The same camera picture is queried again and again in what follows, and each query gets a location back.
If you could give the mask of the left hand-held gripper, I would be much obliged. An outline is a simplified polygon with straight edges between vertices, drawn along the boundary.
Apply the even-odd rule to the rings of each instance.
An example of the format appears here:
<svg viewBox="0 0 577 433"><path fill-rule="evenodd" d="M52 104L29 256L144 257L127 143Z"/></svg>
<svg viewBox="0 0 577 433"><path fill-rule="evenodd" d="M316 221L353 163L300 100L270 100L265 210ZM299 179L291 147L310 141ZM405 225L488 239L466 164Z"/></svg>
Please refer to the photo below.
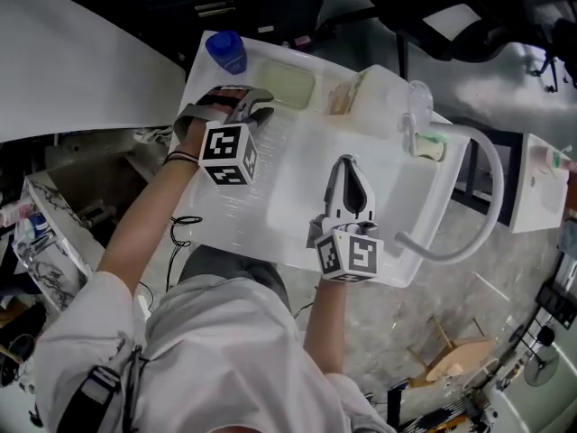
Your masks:
<svg viewBox="0 0 577 433"><path fill-rule="evenodd" d="M192 121L206 123L198 165L218 186L245 186L254 181L258 160L257 148L252 136L254 129L266 125L274 115L273 107L253 111L257 103L269 103L274 99L264 88L249 86L217 86L245 88L245 95L235 109L226 110L219 105L209 105L209 90L195 104L187 104L179 113L174 125L175 135L183 140Z"/></svg>

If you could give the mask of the person's left hand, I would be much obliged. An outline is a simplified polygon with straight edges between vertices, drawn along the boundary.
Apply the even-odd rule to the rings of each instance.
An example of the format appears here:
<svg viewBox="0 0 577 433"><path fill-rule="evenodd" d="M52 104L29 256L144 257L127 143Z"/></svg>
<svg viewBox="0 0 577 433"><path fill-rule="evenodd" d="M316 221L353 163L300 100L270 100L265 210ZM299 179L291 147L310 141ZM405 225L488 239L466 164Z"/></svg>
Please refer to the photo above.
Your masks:
<svg viewBox="0 0 577 433"><path fill-rule="evenodd" d="M219 105L226 110L235 109L246 97L247 89L245 88L213 88L209 92L209 105Z"/></svg>

